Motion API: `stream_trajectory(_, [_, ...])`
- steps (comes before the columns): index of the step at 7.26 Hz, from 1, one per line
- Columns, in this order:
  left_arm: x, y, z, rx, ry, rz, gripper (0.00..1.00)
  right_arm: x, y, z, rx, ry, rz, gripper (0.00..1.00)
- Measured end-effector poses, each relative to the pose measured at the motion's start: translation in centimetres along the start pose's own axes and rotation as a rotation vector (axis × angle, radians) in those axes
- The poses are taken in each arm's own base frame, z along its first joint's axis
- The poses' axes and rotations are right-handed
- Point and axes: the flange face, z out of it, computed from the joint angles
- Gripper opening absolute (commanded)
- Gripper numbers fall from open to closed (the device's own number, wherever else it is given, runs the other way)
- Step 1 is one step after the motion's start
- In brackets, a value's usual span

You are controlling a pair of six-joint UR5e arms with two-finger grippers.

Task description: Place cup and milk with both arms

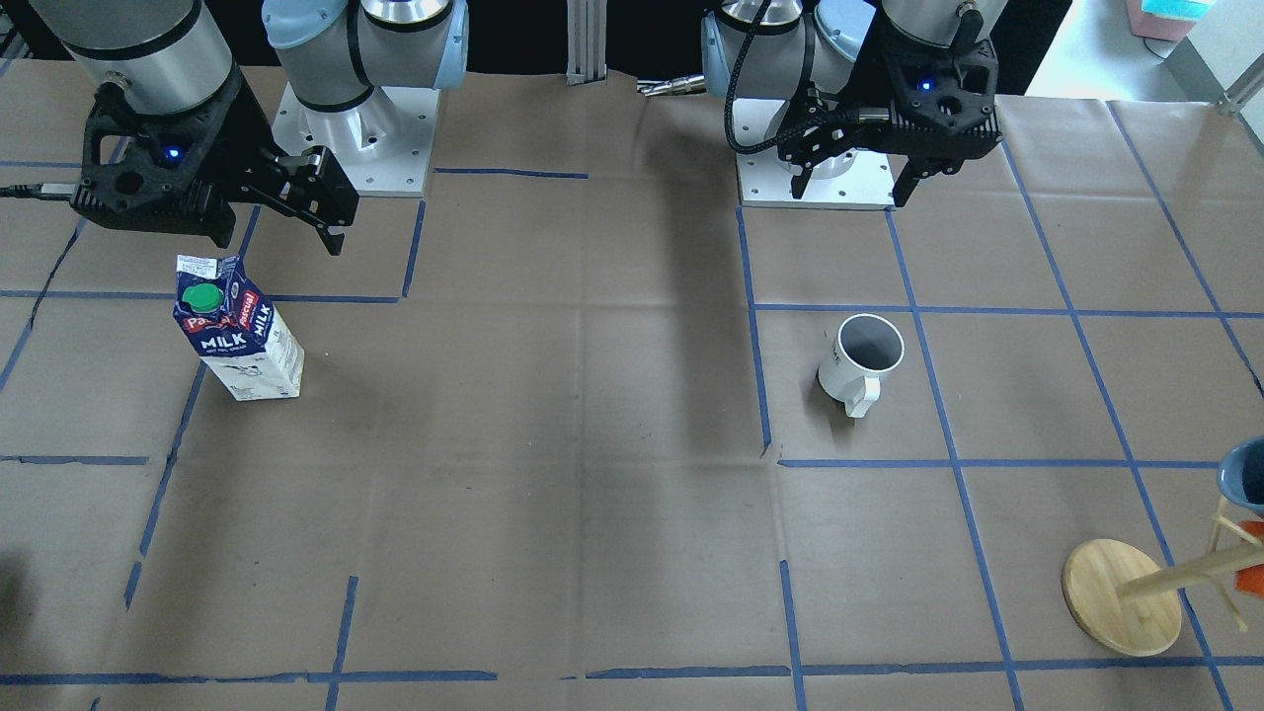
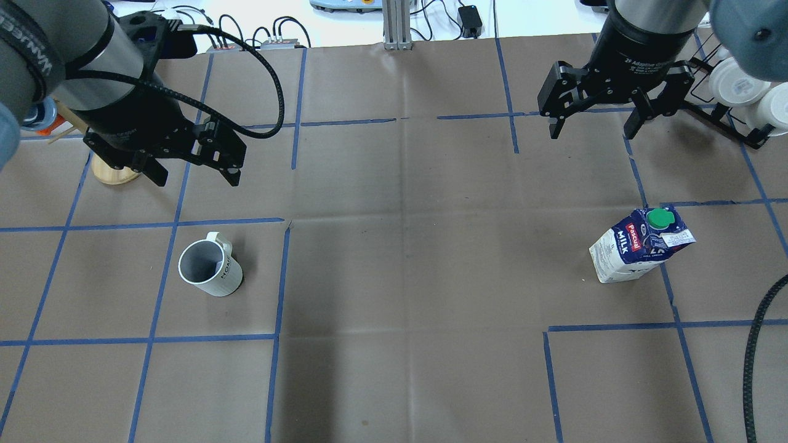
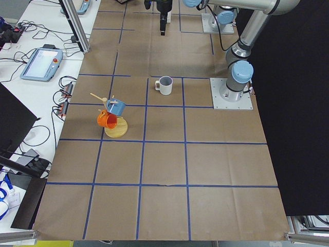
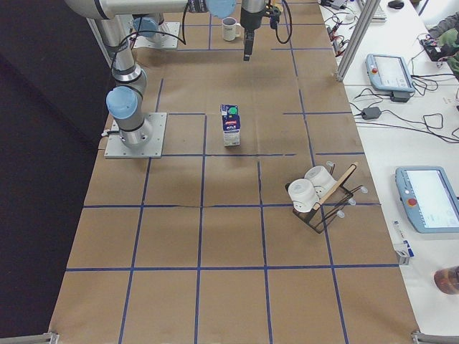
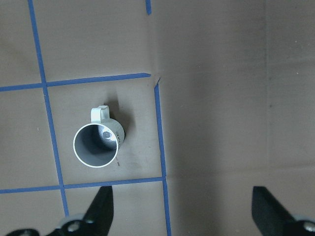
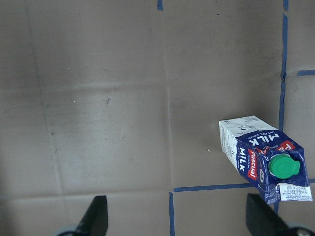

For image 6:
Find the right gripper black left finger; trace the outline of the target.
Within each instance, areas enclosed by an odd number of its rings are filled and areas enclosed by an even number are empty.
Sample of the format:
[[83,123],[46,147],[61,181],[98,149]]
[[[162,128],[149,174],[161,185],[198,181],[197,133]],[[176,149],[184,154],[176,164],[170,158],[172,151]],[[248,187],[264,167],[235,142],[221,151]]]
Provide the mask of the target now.
[[79,224],[58,236],[105,236],[108,231],[107,196],[95,196]]

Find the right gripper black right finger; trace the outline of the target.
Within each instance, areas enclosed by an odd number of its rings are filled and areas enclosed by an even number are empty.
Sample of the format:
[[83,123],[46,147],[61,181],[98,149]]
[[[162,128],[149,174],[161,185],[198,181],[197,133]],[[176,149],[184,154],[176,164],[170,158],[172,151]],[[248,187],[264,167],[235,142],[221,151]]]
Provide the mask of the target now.
[[246,226],[252,236],[313,236],[305,227],[290,227],[258,194],[246,199]]

